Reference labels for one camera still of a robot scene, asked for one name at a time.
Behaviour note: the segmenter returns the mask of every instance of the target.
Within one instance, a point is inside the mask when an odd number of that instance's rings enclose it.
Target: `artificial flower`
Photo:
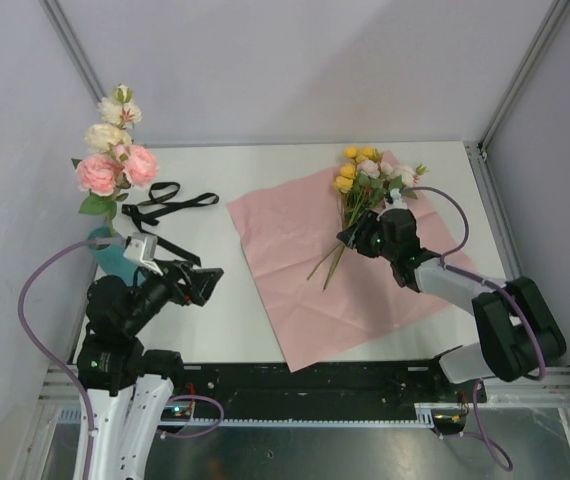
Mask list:
[[[336,180],[334,180],[334,187],[343,193],[349,192],[352,189],[353,185],[354,180],[351,178],[338,176],[336,177]]]
[[[138,105],[134,103],[134,101],[127,102],[123,104],[123,113],[122,113],[122,128],[129,128],[134,126],[134,124],[140,122],[143,119],[143,114],[141,113],[141,109],[138,108]]]
[[[123,104],[115,98],[103,97],[98,104],[98,111],[104,122],[120,125],[123,114]]]
[[[380,167],[381,173],[385,178],[392,178],[391,175],[394,171],[394,167],[389,162],[381,161]]]
[[[140,145],[132,145],[127,149],[127,160],[123,162],[125,176],[135,187],[146,187],[158,175],[156,157]]]
[[[97,152],[107,152],[114,145],[131,145],[132,137],[129,134],[109,123],[92,125],[85,134],[85,141]]]
[[[370,178],[378,178],[381,175],[378,164],[373,160],[364,160],[358,164],[358,171]]]
[[[104,97],[98,104],[98,111],[103,121],[118,128],[132,127],[143,118],[141,109],[133,101],[120,103],[114,98]]]
[[[116,88],[114,88],[114,98],[118,100],[120,103],[129,102],[133,96],[134,96],[134,91],[131,88],[129,88],[127,85],[123,85],[121,83]]]
[[[76,167],[79,188],[90,190],[100,197],[109,197],[114,193],[116,177],[121,170],[121,165],[109,155],[90,155]]]
[[[341,167],[341,175],[345,178],[356,178],[356,165],[353,163],[346,163]]]
[[[343,152],[343,156],[345,158],[356,158],[358,156],[358,147],[356,145],[347,147]]]
[[[374,157],[376,156],[376,150],[374,147],[363,147],[361,150],[361,155],[369,158],[370,160],[374,160]]]
[[[403,186],[413,187],[418,182],[418,175],[416,170],[414,170],[409,165],[397,165],[394,167],[394,171],[390,178],[396,178],[401,176],[403,179]]]

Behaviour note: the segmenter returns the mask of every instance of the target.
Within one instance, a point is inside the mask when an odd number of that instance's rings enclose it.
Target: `pink napkin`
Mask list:
[[[386,159],[395,158],[386,152]],[[448,304],[400,288],[382,258],[346,250],[328,289],[323,282],[331,257],[306,281],[314,265],[336,245],[341,229],[336,168],[257,190],[227,204],[247,263],[292,372],[330,359],[424,318]],[[435,252],[457,245],[431,202],[407,201],[422,244]],[[450,257],[463,268],[472,261]]]

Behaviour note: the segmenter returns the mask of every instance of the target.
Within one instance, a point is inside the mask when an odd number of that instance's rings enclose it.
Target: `pink rose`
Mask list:
[[[121,169],[121,165],[109,155],[90,155],[76,167],[79,188],[100,197],[109,197],[114,193],[116,177]]]
[[[140,145],[132,145],[127,150],[129,158],[123,162],[127,180],[136,187],[146,187],[158,175],[156,157]]]
[[[393,171],[394,167],[390,163],[386,162],[385,160],[381,161],[381,173],[385,178],[390,178],[390,175]]]

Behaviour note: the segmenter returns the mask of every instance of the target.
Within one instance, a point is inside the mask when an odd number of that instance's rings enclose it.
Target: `white wall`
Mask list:
[[[525,273],[570,359],[570,13],[489,151]]]
[[[0,422],[36,398],[48,362],[16,316],[28,275],[87,235],[96,219],[76,214],[82,195],[69,161],[83,155],[97,114],[39,3],[0,0]],[[92,261],[77,253],[35,285],[26,308],[59,353],[82,307]]]
[[[164,144],[478,140],[551,0],[62,0]]]

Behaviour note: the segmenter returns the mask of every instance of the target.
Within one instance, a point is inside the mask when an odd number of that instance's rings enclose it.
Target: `white table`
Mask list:
[[[220,195],[212,207],[181,210],[145,227],[199,255],[203,267],[225,271],[205,307],[168,304],[140,333],[146,348],[176,350],[185,362],[282,362],[278,342],[245,261],[240,238],[225,203],[259,188],[279,185],[342,161],[346,145],[284,145],[164,148],[154,150],[161,165],[158,181],[177,181],[187,200],[204,192]],[[440,188],[461,204],[471,225],[465,249],[479,271],[504,277],[489,222],[461,142],[374,144],[391,150],[401,163],[424,163],[429,173],[423,184]],[[128,203],[145,200],[144,191],[131,191]],[[462,222],[444,199],[433,198],[454,238],[462,238]],[[124,236],[136,231],[120,213],[114,220]],[[164,249],[157,258],[170,260]],[[83,334],[79,339],[80,350]],[[473,318],[449,307],[411,326],[353,348],[333,360],[407,360],[429,358],[458,345],[478,341]]]

